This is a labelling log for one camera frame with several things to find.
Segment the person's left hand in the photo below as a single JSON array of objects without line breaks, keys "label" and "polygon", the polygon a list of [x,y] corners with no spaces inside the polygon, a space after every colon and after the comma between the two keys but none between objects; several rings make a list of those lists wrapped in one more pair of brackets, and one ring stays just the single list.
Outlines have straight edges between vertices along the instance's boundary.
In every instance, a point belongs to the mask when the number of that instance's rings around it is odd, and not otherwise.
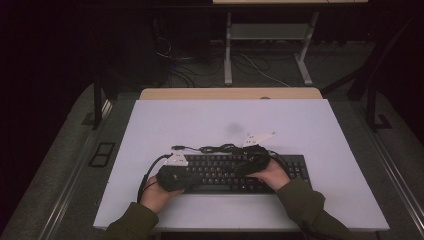
[{"label": "person's left hand", "polygon": [[158,183],[149,185],[143,192],[140,204],[154,213],[159,213],[173,198],[183,193],[183,190],[168,192]]}]

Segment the white metal frame desk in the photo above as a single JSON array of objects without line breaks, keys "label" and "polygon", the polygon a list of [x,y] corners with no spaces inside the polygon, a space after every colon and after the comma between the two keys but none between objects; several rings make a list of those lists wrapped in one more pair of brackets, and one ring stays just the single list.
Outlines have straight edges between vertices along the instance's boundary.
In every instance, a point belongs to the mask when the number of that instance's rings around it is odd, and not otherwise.
[{"label": "white metal frame desk", "polygon": [[[212,0],[214,7],[253,7],[255,9],[270,7],[276,10],[278,7],[345,7],[349,5],[366,4],[368,0]],[[233,21],[234,10],[226,13],[226,35],[224,53],[224,84],[231,86],[232,40],[300,40],[302,48],[294,55],[301,79],[304,84],[312,85],[304,59],[311,43],[320,11],[313,10],[310,20],[306,23],[236,23]]]}]

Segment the person's right hand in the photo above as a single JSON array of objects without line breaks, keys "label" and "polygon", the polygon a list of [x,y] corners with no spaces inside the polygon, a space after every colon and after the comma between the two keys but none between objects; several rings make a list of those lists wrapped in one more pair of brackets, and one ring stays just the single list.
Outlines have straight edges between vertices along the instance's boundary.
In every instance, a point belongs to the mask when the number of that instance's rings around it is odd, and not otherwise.
[{"label": "person's right hand", "polygon": [[268,166],[259,172],[249,174],[262,182],[265,182],[274,191],[279,190],[290,182],[290,178],[275,160],[271,159]]}]

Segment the metal floor rail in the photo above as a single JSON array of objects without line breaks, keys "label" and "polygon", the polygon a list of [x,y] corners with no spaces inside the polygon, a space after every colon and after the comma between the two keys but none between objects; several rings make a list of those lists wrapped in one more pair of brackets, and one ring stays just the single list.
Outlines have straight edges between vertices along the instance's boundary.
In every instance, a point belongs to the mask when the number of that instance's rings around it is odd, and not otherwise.
[{"label": "metal floor rail", "polygon": [[367,179],[377,194],[377,202],[390,230],[424,239],[424,207],[408,186],[381,138],[370,131],[366,136],[373,153],[366,164]]},{"label": "metal floor rail", "polygon": [[109,100],[101,104],[101,108],[95,107],[93,126],[88,131],[84,144],[79,148],[71,174],[66,180],[66,184],[55,202],[38,240],[54,240],[54,236],[76,192],[76,186],[80,181],[81,172],[89,162],[91,152],[96,146],[99,135],[104,128],[104,121],[108,118],[112,108],[113,105]]}]

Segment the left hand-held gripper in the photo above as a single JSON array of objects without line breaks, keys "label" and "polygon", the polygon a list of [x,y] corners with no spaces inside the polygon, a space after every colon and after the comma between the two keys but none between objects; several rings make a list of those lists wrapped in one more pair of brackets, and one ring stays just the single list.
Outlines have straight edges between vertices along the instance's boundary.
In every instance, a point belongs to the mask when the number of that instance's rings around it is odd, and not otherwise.
[{"label": "left hand-held gripper", "polygon": [[199,184],[201,176],[189,170],[189,162],[181,152],[173,152],[156,174],[158,184],[168,192]]}]

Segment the black metal stand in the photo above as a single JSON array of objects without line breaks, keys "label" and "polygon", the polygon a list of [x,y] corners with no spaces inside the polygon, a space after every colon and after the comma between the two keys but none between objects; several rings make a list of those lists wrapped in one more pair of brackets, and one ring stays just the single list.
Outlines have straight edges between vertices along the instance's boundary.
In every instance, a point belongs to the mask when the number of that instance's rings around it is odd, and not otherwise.
[{"label": "black metal stand", "polygon": [[424,7],[387,17],[370,56],[353,72],[322,88],[327,95],[349,83],[352,101],[366,98],[365,119],[372,130],[388,126],[377,122],[377,95],[388,97],[418,135],[424,135]]}]

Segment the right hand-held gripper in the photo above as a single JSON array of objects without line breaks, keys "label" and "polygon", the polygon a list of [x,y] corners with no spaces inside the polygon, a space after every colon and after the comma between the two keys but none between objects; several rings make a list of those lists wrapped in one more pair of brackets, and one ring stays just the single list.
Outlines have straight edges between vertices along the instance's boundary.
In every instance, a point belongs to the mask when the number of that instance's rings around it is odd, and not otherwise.
[{"label": "right hand-held gripper", "polygon": [[271,133],[249,134],[243,141],[242,146],[236,148],[233,154],[240,160],[233,166],[236,176],[247,176],[264,170],[271,159],[269,151],[261,146],[261,143],[276,136]]}]

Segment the black keyboard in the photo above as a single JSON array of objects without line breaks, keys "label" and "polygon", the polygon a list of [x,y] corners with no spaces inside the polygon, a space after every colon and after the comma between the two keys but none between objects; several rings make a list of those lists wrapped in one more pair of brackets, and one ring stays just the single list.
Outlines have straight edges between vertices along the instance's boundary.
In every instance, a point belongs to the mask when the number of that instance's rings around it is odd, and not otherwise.
[{"label": "black keyboard", "polygon": [[[291,180],[300,177],[311,186],[306,161],[303,155],[270,154],[279,163]],[[274,191],[254,177],[236,176],[233,166],[240,160],[235,155],[186,155],[189,170],[201,176],[199,184],[191,185],[186,194],[273,194]]]}]

